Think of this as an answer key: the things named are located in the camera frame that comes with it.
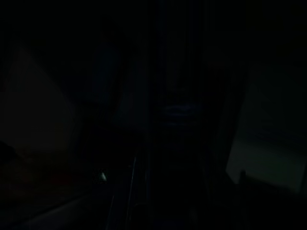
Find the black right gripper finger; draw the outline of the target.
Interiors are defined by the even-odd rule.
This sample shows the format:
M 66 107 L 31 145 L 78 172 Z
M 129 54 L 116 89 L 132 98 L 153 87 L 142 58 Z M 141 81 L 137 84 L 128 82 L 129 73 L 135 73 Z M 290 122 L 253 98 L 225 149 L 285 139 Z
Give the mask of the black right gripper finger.
M 148 151 L 136 151 L 132 164 L 114 187 L 106 230 L 149 230 L 150 159 Z

